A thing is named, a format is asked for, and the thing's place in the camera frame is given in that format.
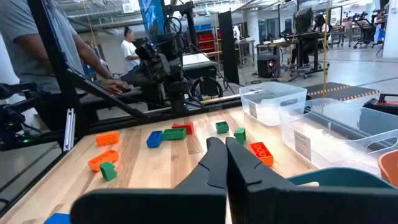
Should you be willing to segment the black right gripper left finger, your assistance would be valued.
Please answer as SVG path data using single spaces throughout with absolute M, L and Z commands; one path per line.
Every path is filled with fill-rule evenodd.
M 224 224 L 228 153 L 222 140 L 173 189 L 97 189 L 78 198 L 71 224 Z

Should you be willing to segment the orange rectangular toy brick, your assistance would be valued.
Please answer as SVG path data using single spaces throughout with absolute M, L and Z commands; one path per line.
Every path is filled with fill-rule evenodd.
M 273 166 L 274 157 L 263 142 L 254 142 L 250 144 L 254 155 L 267 166 Z
M 104 162 L 115 162 L 119 159 L 119 153 L 115 150 L 108 150 L 88 161 L 91 170 L 100 171 L 100 165 Z
M 95 135 L 95 141 L 97 146 L 106 146 L 116 144 L 119 142 L 119 132 L 110 131 L 106 133 L 100 133 Z

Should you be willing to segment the blue rectangular toy brick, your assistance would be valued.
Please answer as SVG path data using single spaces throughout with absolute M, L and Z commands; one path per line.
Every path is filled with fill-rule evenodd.
M 159 147 L 162 142 L 162 131 L 153 131 L 147 138 L 147 147 Z

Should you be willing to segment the green rectangular toy brick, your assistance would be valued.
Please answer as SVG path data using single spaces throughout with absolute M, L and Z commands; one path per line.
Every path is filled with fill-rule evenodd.
M 162 133 L 163 140 L 181 140 L 185 139 L 187 135 L 185 128 L 166 129 Z

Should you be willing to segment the red arch toy block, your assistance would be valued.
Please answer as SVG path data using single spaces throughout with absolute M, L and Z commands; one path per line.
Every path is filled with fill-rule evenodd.
M 194 133 L 194 126 L 192 121 L 187 122 L 185 124 L 175 123 L 172 125 L 172 129 L 178 129 L 178 128 L 185 128 L 187 135 L 192 135 Z

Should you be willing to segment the small green toy block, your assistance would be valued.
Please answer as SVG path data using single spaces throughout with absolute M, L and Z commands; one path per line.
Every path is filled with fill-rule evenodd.
M 227 133 L 229 131 L 229 125 L 226 121 L 220 121 L 215 123 L 216 126 L 216 132 L 218 134 L 223 134 L 223 133 Z
M 234 132 L 235 139 L 243 146 L 246 143 L 246 130 L 245 128 L 238 128 Z
M 101 174 L 106 181 L 113 180 L 117 177 L 118 173 L 115 165 L 112 162 L 104 162 L 99 166 Z

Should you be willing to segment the small blue toy block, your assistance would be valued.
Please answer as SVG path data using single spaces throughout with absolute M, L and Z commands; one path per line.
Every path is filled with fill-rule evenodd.
M 54 213 L 44 224 L 71 224 L 70 215 L 66 213 Z

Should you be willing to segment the person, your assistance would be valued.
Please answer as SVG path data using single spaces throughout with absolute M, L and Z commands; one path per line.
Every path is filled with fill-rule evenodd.
M 124 58 L 124 68 L 126 72 L 134 70 L 140 65 L 141 60 L 136 54 L 136 46 L 133 44 L 134 33 L 129 27 L 124 28 L 124 40 L 121 42 L 121 52 Z
M 315 25 L 312 30 L 317 32 L 326 31 L 327 33 L 329 33 L 330 25 L 327 24 L 325 18 L 321 14 L 319 14 L 315 17 Z M 310 42 L 302 42 L 302 49 L 300 50 L 300 59 L 304 67 L 310 66 L 309 54 L 312 54 L 314 52 L 315 52 L 315 44 L 312 40 Z M 290 64 L 295 63 L 297 55 L 298 52 L 297 48 L 295 47 L 292 50 L 292 55 L 290 57 Z
M 57 2 L 54 0 L 47 0 L 47 2 L 62 32 L 59 42 L 64 45 L 65 55 L 77 66 L 77 69 L 82 71 L 81 63 L 84 62 L 103 77 L 98 82 L 99 85 L 116 93 L 123 93 L 130 89 L 126 82 L 111 76 L 95 51 L 76 33 Z M 20 82 L 36 83 L 47 92 L 60 93 L 49 56 L 27 0 L 0 0 L 0 33 L 14 73 Z

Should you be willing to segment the black tall panel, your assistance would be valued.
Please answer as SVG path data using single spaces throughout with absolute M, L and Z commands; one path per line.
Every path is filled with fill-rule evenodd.
M 238 65 L 235 52 L 235 40 L 231 11 L 218 14 L 221 35 L 223 71 L 230 83 L 239 84 Z

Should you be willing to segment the silver aluminium extrusion piece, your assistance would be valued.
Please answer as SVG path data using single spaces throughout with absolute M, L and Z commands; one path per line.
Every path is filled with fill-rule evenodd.
M 75 140 L 75 110 L 73 108 L 70 108 L 67 109 L 63 152 L 70 151 L 74 147 L 74 140 Z

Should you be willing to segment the black computer tower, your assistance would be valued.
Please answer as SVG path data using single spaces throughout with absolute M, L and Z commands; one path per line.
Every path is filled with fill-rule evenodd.
M 257 56 L 257 74 L 262 78 L 279 77 L 279 58 L 276 55 L 258 55 Z

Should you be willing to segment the black device green light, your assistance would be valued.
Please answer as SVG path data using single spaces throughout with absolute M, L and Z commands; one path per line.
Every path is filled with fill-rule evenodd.
M 37 91 L 35 83 L 7 84 L 0 83 L 0 100 L 6 100 L 15 94 Z M 0 151 L 8 151 L 15 148 L 15 144 L 28 143 L 30 141 L 25 129 L 41 134 L 42 132 L 26 123 L 23 112 L 34 107 L 35 98 L 19 101 L 14 104 L 0 104 Z

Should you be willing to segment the black equipment case red top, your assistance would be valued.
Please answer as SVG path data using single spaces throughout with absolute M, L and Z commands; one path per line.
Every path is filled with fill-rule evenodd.
M 387 101 L 386 97 L 398 98 L 398 94 L 381 93 L 378 99 L 370 99 L 363 107 L 398 116 L 398 101 Z

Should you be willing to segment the black desk monitor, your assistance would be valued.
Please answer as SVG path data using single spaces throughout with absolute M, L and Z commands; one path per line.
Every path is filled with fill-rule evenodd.
M 303 34 L 308 32 L 312 26 L 312 17 L 313 13 L 311 7 L 299 9 L 295 16 L 295 33 Z

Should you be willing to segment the black aluminium table frame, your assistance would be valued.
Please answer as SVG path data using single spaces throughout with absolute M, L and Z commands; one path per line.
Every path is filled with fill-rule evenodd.
M 82 160 L 93 153 L 91 146 L 79 142 L 71 151 L 64 152 L 60 160 L 53 168 L 32 187 L 14 206 L 4 215 L 6 224 L 16 221 L 24 222 L 30 218 L 44 220 L 54 213 L 55 207 L 66 196 L 69 190 L 79 190 L 80 195 L 73 199 L 73 203 L 84 194 L 97 189 L 139 189 L 130 188 L 128 183 L 136 169 L 142 169 L 147 178 L 152 180 L 159 178 L 159 172 L 165 170 L 166 164 L 179 165 L 184 160 L 177 157 L 162 159 L 159 167 L 143 162 L 139 159 L 139 153 L 145 149 L 146 137 L 141 131 L 144 126 L 153 127 L 156 122 L 167 121 L 186 116 L 196 117 L 210 111 L 222 110 L 227 103 L 210 105 L 199 110 L 184 111 L 171 114 L 141 113 L 134 110 L 115 96 L 108 94 L 94 83 L 75 70 L 68 63 L 68 57 L 63 53 L 63 47 L 59 42 L 62 36 L 60 26 L 55 21 L 53 10 L 47 0 L 27 0 L 32 17 L 35 20 L 38 32 L 44 42 L 44 47 L 50 57 L 50 63 L 56 76 L 62 100 L 68 108 L 73 108 L 77 120 L 77 133 L 82 140 L 88 139 L 88 133 L 103 132 L 113 128 L 125 128 L 124 139 L 119 145 L 121 155 L 116 163 L 118 175 L 106 185 L 102 180 L 96 179 L 92 171 Z M 76 90 L 82 89 L 88 93 L 98 95 L 107 102 L 115 104 L 127 113 L 124 118 L 115 118 L 87 125 L 84 120 L 84 109 L 80 104 Z M 178 172 L 178 184 L 186 178 L 195 167 L 187 167 Z

